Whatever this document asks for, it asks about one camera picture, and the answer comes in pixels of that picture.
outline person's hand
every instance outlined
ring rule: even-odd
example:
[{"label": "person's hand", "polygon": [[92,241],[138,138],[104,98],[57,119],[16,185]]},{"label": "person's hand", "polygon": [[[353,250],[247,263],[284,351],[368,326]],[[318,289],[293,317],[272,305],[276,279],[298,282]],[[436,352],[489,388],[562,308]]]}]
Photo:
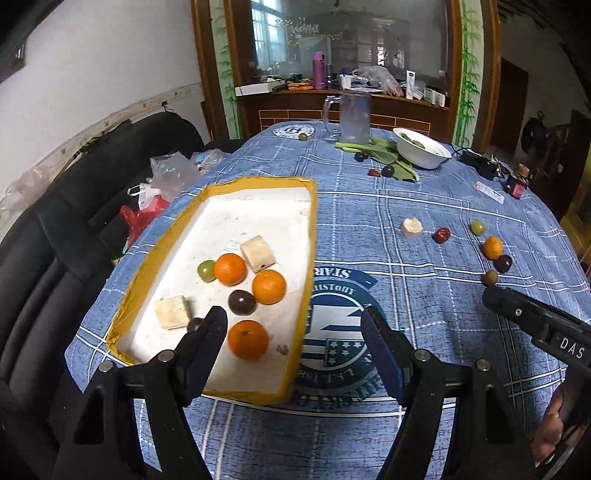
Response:
[{"label": "person's hand", "polygon": [[548,458],[558,443],[566,439],[569,446],[575,446],[587,429],[587,424],[574,425],[564,431],[564,422],[577,407],[583,387],[588,380],[575,370],[568,369],[564,382],[554,391],[544,418],[534,433],[530,444],[535,465]]},{"label": "person's hand", "polygon": [[564,384],[554,391],[550,404],[546,408],[544,418],[534,433],[530,444],[534,463],[538,466],[550,455],[562,438],[564,423],[558,416],[564,399]]}]

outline bottle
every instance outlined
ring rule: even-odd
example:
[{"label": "bottle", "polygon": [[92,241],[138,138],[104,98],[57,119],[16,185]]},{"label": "bottle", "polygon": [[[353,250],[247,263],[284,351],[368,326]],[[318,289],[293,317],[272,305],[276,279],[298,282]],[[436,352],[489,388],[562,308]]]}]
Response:
[{"label": "bottle", "polygon": [[519,200],[530,184],[528,180],[529,176],[530,169],[523,165],[523,163],[520,163],[515,171],[509,174],[505,191],[514,199]]},{"label": "bottle", "polygon": [[326,90],[326,68],[324,67],[324,52],[317,51],[312,57],[312,72],[314,74],[314,90]]}]

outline green grape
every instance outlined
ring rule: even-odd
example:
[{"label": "green grape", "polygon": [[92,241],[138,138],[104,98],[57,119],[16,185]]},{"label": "green grape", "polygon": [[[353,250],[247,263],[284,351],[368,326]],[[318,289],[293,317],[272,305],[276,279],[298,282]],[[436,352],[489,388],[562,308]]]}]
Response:
[{"label": "green grape", "polygon": [[484,232],[486,232],[486,225],[482,220],[474,220],[470,224],[470,230],[476,236],[481,236]]},{"label": "green grape", "polygon": [[216,279],[216,274],[213,273],[214,265],[215,262],[213,260],[206,260],[205,262],[201,262],[197,267],[197,273],[204,282],[209,283]]}]

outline plaid tablecloth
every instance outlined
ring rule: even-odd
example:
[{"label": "plaid tablecloth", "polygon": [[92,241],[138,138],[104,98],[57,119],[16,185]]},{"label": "plaid tablecloth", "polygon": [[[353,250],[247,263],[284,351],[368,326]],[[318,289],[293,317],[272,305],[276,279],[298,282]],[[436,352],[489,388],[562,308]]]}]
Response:
[{"label": "plaid tablecloth", "polygon": [[[505,242],[514,263],[499,285],[515,288],[589,321],[591,297],[569,241],[538,197],[505,193],[504,204],[476,190],[502,192],[456,160],[417,169],[417,184],[367,175],[353,154],[336,150],[319,122],[281,124],[261,132],[182,193],[115,268],[86,315],[66,361],[84,389],[105,358],[105,335],[129,282],[160,235],[208,184],[241,176],[302,176],[319,195],[315,285],[310,328],[291,403],[253,407],[199,398],[186,409],[194,438],[215,479],[374,479],[404,412],[380,382],[359,331],[361,309],[379,306],[391,325],[444,361],[488,359],[529,432],[543,415],[564,365],[533,348],[527,336],[485,310],[480,276],[492,268],[470,233],[483,220]],[[307,128],[308,141],[286,138]],[[374,134],[392,136],[391,132]],[[418,218],[425,232],[406,238],[400,224]],[[431,239],[451,229],[442,245]],[[445,405],[428,478],[439,478],[454,403]],[[155,466],[145,404],[137,401],[144,456]]]}]

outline white wall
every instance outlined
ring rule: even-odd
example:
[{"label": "white wall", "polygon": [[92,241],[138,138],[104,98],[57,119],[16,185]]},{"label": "white wall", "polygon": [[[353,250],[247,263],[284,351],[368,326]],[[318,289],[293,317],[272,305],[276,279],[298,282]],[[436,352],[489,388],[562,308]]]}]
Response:
[{"label": "white wall", "polygon": [[[25,67],[0,84],[0,197],[95,122],[200,82],[190,0],[65,0],[25,55]],[[206,141],[199,104],[178,110]]]},{"label": "white wall", "polygon": [[[585,105],[587,96],[554,30],[516,15],[502,24],[501,34],[503,58],[530,74],[522,127],[539,110],[545,113],[548,127],[568,124],[573,109],[591,116]],[[515,157],[527,158],[519,145]]]}]

